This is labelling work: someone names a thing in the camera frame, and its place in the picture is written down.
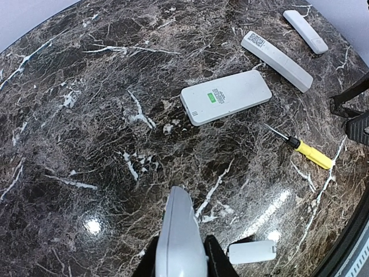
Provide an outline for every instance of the white remote control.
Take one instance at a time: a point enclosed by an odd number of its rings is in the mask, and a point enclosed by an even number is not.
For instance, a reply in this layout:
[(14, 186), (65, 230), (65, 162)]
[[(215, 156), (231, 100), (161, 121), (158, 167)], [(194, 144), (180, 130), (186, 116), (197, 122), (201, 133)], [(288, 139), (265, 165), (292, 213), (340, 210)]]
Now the white remote control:
[(302, 36), (314, 53), (323, 54), (328, 51), (328, 46), (324, 40), (297, 10), (286, 10), (283, 16)]
[(266, 62), (301, 92), (306, 92), (311, 87), (313, 79), (309, 73), (255, 32), (248, 32), (241, 45)]
[(251, 70), (184, 88), (180, 99), (195, 126), (267, 102), (272, 93), (259, 71)]

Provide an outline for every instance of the white marble vein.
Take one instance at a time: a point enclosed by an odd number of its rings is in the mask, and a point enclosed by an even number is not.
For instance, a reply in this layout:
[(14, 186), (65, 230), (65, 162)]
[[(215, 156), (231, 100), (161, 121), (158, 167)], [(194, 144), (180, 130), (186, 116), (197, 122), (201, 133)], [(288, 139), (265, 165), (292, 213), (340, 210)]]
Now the white marble vein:
[(171, 52), (171, 51), (167, 51), (167, 50), (157, 50), (157, 49), (144, 48), (144, 47), (138, 47), (138, 46), (124, 47), (124, 46), (106, 46), (106, 45), (101, 45), (101, 44), (93, 44), (93, 46), (99, 46), (99, 47), (102, 47), (102, 48), (97, 49), (97, 50), (83, 51), (83, 53), (99, 53), (99, 52), (104, 52), (104, 51), (117, 51), (117, 52), (123, 51), (123, 53), (125, 55), (125, 54), (127, 54), (128, 49), (133, 49), (133, 50), (140, 50), (140, 51), (149, 51), (149, 52), (153, 52), (153, 53), (161, 52), (161, 53), (166, 53), (166, 54), (180, 55), (179, 52)]
[(212, 198), (213, 193), (216, 191), (216, 189), (218, 188), (218, 186), (223, 182), (223, 177), (231, 169), (231, 165), (232, 165), (233, 161), (234, 161), (234, 159), (231, 160), (231, 162), (229, 163), (228, 168), (225, 169), (224, 172), (220, 176), (218, 176), (218, 181), (216, 182), (215, 186), (212, 187), (212, 189), (208, 192), (208, 194), (206, 195), (205, 201), (197, 209), (196, 214), (195, 214), (196, 218), (198, 218), (201, 215), (202, 210), (204, 210), (206, 208), (206, 206), (209, 204), (210, 199)]
[(14, 187), (14, 185), (17, 183), (17, 181), (19, 180), (20, 175), (23, 172), (23, 159), (21, 159), (21, 161), (19, 162), (19, 164), (17, 165), (16, 169), (14, 170), (13, 173), (13, 181), (10, 184), (10, 186), (5, 189), (5, 191), (2, 193), (2, 195), (0, 196), (0, 203), (4, 201), (5, 195)]
[(20, 139), (20, 136), (23, 133), (23, 131), (25, 130), (27, 124), (28, 124), (28, 122), (25, 121), (25, 122), (23, 122), (22, 127), (18, 127), (13, 131), (13, 137), (12, 137), (13, 146), (17, 145), (17, 142)]
[(89, 171), (82, 171), (82, 172), (76, 172), (74, 169), (69, 173), (68, 177), (74, 176), (74, 175), (78, 175), (78, 174), (86, 174), (86, 173), (91, 173), (91, 172), (95, 172), (98, 169), (93, 169), (93, 170), (89, 170)]
[(63, 263), (62, 261), (60, 261), (60, 258), (59, 258), (58, 254), (57, 254), (57, 252), (55, 251), (55, 249), (54, 249), (54, 248), (52, 249), (52, 251), (54, 252), (54, 255), (55, 255), (55, 257), (57, 258), (57, 260), (59, 261), (60, 265), (62, 266), (62, 273), (63, 273), (63, 275), (64, 275), (65, 265), (64, 265), (64, 263)]
[(70, 265), (68, 265), (68, 274), (69, 274), (69, 277), (73, 277), (72, 274), (71, 274), (71, 268), (70, 268)]
[(229, 205), (222, 204), (220, 201), (217, 201), (218, 205), (221, 205), (223, 207), (223, 210), (219, 212), (220, 216), (222, 218), (226, 217), (227, 215), (234, 214), (235, 210), (232, 209)]
[(163, 127), (163, 133), (165, 134), (165, 135), (168, 135), (168, 134), (171, 134), (172, 133), (172, 129), (173, 129), (173, 125), (172, 124), (170, 124), (170, 123), (166, 123), (165, 125), (164, 125), (164, 127)]
[(56, 274), (56, 273), (54, 273), (54, 272), (52, 272), (52, 271), (48, 270), (46, 267), (44, 267), (44, 266), (40, 265), (38, 262), (36, 262), (35, 264), (36, 264), (38, 267), (40, 267), (40, 268), (42, 268), (43, 270), (45, 270), (46, 272), (48, 272), (49, 274), (51, 274), (51, 275), (58, 275), (58, 274)]
[(175, 18), (173, 18), (172, 20), (169, 20), (167, 23), (164, 23), (163, 25), (161, 25), (161, 26), (159, 26), (159, 27), (157, 27), (157, 29), (161, 29), (162, 27), (165, 27), (165, 26), (167, 26), (167, 25), (169, 25), (170, 23), (173, 23), (173, 22), (175, 22), (176, 20), (175, 20)]
[(128, 91), (128, 93), (130, 94), (130, 96), (132, 97), (132, 99), (134, 100), (136, 106), (137, 106), (137, 111), (138, 114), (137, 115), (132, 115), (130, 118), (132, 121), (136, 121), (136, 120), (141, 120), (144, 123), (146, 123), (150, 129), (156, 128), (156, 124), (155, 122), (152, 121), (151, 118), (147, 117), (146, 115), (144, 115), (144, 113), (142, 112), (142, 107), (140, 104), (140, 101), (138, 101), (138, 99), (133, 95), (132, 92)]
[(239, 220), (238, 220), (238, 216), (235, 216), (234, 218), (232, 218), (232, 220), (231, 220), (231, 222), (229, 223), (229, 225), (232, 225), (233, 223), (236, 223), (236, 222), (238, 222)]
[(312, 192), (316, 192), (316, 191), (317, 191), (317, 188), (314, 186), (314, 183), (313, 183), (313, 182), (312, 182), (312, 180), (311, 180), (311, 175), (310, 175), (310, 173), (309, 173), (308, 175), (306, 175), (306, 174), (302, 173), (302, 172), (298, 169), (298, 167), (293, 163), (293, 161), (291, 161), (291, 163), (292, 163), (292, 166), (294, 167), (294, 169), (298, 172), (298, 174), (308, 182), (310, 190), (311, 190)]
[(211, 211), (210, 211), (210, 215), (204, 215), (202, 217), (202, 220), (200, 221), (201, 223), (208, 223), (211, 221), (214, 221), (218, 218), (218, 216), (215, 215), (214, 209), (215, 209), (215, 205), (212, 207)]
[(86, 28), (86, 27), (87, 27), (87, 25), (91, 23), (91, 20), (95, 20), (95, 19), (97, 19), (97, 18), (98, 18), (98, 16), (99, 16), (99, 14), (98, 14), (98, 13), (95, 13), (92, 17), (87, 18), (87, 21), (86, 21), (86, 22), (85, 22), (85, 20), (83, 20), (83, 21), (82, 21), (82, 27), (83, 27), (83, 28)]
[(22, 55), (21, 57), (23, 58), (23, 60), (22, 60), (22, 62), (20, 63), (20, 65), (18, 66), (18, 68), (15, 70), (15, 71), (13, 71), (10, 75), (9, 75), (9, 77), (7, 78), (7, 79), (5, 79), (5, 81), (4, 82), (2, 82), (1, 84), (0, 84), (0, 91), (3, 89), (3, 87), (6, 85), (6, 83), (10, 80), (10, 79), (12, 79), (17, 73), (22, 73), (23, 72), (23, 70), (24, 70), (24, 66), (25, 66), (25, 64), (35, 55), (35, 54), (37, 54), (38, 52), (40, 52), (40, 51), (42, 51), (43, 49), (45, 49), (46, 47), (48, 47), (50, 44), (51, 44), (51, 42), (56, 38), (56, 37), (58, 37), (59, 35), (56, 35), (56, 36), (54, 36), (53, 38), (51, 38), (51, 39), (49, 39), (47, 42), (45, 42), (44, 44), (42, 44), (39, 48), (37, 48), (34, 52), (32, 52), (31, 54), (29, 54), (28, 56), (24, 56), (24, 55)]
[(77, 101), (77, 96), (81, 94), (81, 91), (75, 91), (70, 87), (68, 87), (68, 89), (70, 89), (70, 92), (67, 95), (62, 95), (62, 97), (64, 97), (64, 102), (61, 106), (66, 108), (73, 108), (74, 104)]
[(240, 188), (240, 193), (242, 193), (242, 190), (244, 189), (245, 186), (247, 186), (249, 182), (250, 182), (250, 179), (246, 179), (246, 181), (243, 183), (242, 187)]
[(89, 184), (85, 184), (85, 183), (81, 183), (81, 182), (76, 182), (76, 181), (72, 181), (72, 180), (68, 180), (66, 178), (59, 178), (56, 176), (50, 176), (50, 175), (45, 175), (45, 177), (50, 178), (50, 179), (54, 179), (57, 181), (60, 181), (66, 185), (70, 185), (70, 186), (76, 186), (78, 188), (84, 188), (84, 189), (93, 189), (96, 190), (97, 186), (93, 186), (93, 185), (89, 185)]
[(292, 5), (296, 8), (307, 8), (306, 14), (304, 14), (302, 17), (307, 17), (310, 14), (312, 5)]
[(145, 248), (146, 248), (146, 247), (144, 247), (144, 248), (143, 248), (143, 250), (141, 250), (141, 251), (140, 251), (140, 252), (138, 252), (137, 254), (133, 255), (129, 263), (131, 264), (131, 263), (132, 263), (132, 261), (133, 261), (135, 258), (139, 258), (139, 259), (141, 259), (141, 258), (145, 255)]
[(266, 63), (264, 63), (262, 60), (260, 60), (260, 63), (258, 63), (257, 65), (255, 65), (253, 68), (251, 68), (251, 70), (257, 70), (259, 67), (265, 67)]
[(288, 35), (291, 32), (293, 32), (293, 30), (286, 31), (286, 32), (282, 33), (282, 36), (286, 36), (286, 35)]
[(349, 47), (347, 47), (347, 49), (346, 49), (346, 53), (345, 53), (345, 60), (342, 62), (342, 65), (338, 66), (334, 72), (336, 72), (336, 71), (337, 71), (337, 70), (339, 70), (339, 69), (343, 69), (343, 68), (345, 68), (345, 66), (347, 65), (347, 60), (348, 60), (348, 50), (350, 50), (350, 48), (351, 48), (351, 45), (350, 45)]
[(342, 148), (343, 148), (343, 146), (344, 146), (344, 144), (345, 144), (345, 140), (346, 140), (346, 137), (342, 140), (342, 142), (341, 142), (341, 144), (340, 144), (340, 146), (339, 146), (339, 148), (338, 148), (338, 150), (337, 150), (337, 153), (336, 153), (336, 156), (334, 157), (334, 159), (333, 159), (333, 163), (332, 163), (332, 168), (331, 169), (329, 169), (329, 172), (328, 172), (328, 178), (327, 178), (327, 180), (325, 181), (325, 183), (324, 183), (324, 186), (323, 186), (323, 188), (322, 188), (322, 190), (320, 191), (320, 193), (318, 194), (318, 197), (317, 197), (317, 199), (316, 199), (316, 205), (315, 205), (315, 207), (313, 208), (313, 210), (312, 210), (312, 215), (311, 215), (311, 217), (310, 217), (310, 220), (309, 220), (309, 222), (307, 223), (307, 225), (306, 225), (306, 227), (305, 227), (305, 232), (304, 232), (304, 234), (303, 234), (303, 236), (302, 236), (302, 238), (301, 238), (301, 240), (300, 240), (300, 242), (299, 242), (299, 244), (297, 245), (297, 247), (296, 247), (296, 252), (295, 252), (295, 254), (299, 251), (299, 249), (300, 249), (300, 247), (301, 247), (301, 244), (304, 242), (304, 240), (306, 239), (306, 237), (307, 237), (307, 234), (308, 234), (308, 232), (309, 232), (309, 229), (310, 229), (310, 227), (311, 227), (311, 224), (312, 224), (312, 222), (314, 221), (314, 218), (315, 218), (315, 216), (317, 215), (317, 213), (318, 213), (318, 210), (319, 210), (319, 205), (320, 205), (320, 203), (321, 203), (321, 199), (322, 199), (322, 195), (324, 194), (324, 192), (326, 191), (326, 189), (328, 188), (328, 184), (330, 183), (330, 181), (334, 181), (334, 176), (333, 176), (333, 174), (332, 174), (332, 171), (333, 171), (333, 167), (336, 165), (336, 160), (337, 160), (337, 158), (339, 157), (339, 155), (340, 155), (340, 153), (341, 153), (341, 151), (342, 151)]
[(127, 152), (124, 152), (123, 154), (123, 157), (125, 159), (125, 161), (127, 162), (127, 165), (128, 165), (128, 169), (129, 171), (131, 172), (133, 178), (135, 181), (138, 180), (138, 174), (137, 172), (135, 171), (135, 169), (133, 168), (133, 165), (132, 165), (132, 162), (131, 160), (129, 159), (129, 157), (131, 157), (131, 155), (129, 155)]
[(237, 34), (236, 34), (236, 28), (235, 28), (235, 27), (232, 27), (232, 32), (233, 32), (233, 34), (234, 34), (235, 36), (237, 36)]

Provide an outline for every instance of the dark marble table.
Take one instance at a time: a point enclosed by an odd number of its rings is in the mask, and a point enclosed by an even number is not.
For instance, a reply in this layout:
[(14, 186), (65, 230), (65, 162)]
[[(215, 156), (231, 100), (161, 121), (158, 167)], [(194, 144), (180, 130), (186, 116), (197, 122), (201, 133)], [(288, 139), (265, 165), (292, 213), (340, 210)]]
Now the dark marble table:
[[(277, 258), (240, 276), (307, 276), (368, 181), (330, 96), (368, 70), (304, 1), (83, 1), (0, 55), (0, 276), (130, 276), (158, 234), (170, 187), (188, 190), (203, 236), (273, 239)], [(330, 51), (282, 17), (297, 9)], [(305, 68), (302, 94), (240, 46), (253, 30)], [(259, 70), (271, 100), (201, 127), (182, 88)], [(360, 96), (352, 103), (368, 105)], [(334, 158), (320, 169), (262, 127)], [(204, 209), (199, 207), (204, 201)]]

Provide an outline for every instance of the white plastic casing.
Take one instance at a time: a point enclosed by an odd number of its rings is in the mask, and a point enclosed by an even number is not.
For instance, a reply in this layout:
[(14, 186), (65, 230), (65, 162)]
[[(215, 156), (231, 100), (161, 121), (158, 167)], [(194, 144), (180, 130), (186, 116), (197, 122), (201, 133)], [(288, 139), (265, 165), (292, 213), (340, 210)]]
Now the white plastic casing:
[(156, 247), (156, 277), (207, 277), (208, 265), (190, 195), (172, 187)]
[(271, 240), (231, 244), (228, 248), (231, 264), (258, 263), (273, 260), (276, 256), (276, 246)]
[(297, 10), (286, 10), (283, 16), (296, 29), (314, 53), (319, 55), (328, 51), (328, 45)]
[(301, 92), (306, 92), (311, 87), (312, 76), (309, 73), (255, 32), (248, 32), (241, 45), (266, 62)]
[(267, 102), (272, 93), (257, 70), (184, 88), (180, 99), (195, 126)]

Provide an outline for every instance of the qr code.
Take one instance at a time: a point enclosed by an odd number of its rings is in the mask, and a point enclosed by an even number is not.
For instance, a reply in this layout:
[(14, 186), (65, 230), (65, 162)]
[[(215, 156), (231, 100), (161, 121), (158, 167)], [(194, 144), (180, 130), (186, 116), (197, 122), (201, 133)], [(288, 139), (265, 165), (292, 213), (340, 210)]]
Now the qr code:
[(259, 37), (256, 33), (252, 33), (247, 39), (259, 47), (262, 47), (265, 43), (265, 39)]

